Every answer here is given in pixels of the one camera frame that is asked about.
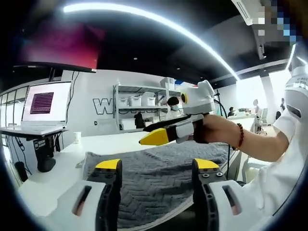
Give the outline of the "person's right hand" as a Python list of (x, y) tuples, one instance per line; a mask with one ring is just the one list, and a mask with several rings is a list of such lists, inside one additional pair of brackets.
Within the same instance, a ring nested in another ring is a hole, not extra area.
[(223, 142), (238, 147), (241, 132), (238, 125), (218, 115), (205, 115), (204, 139), (207, 142)]

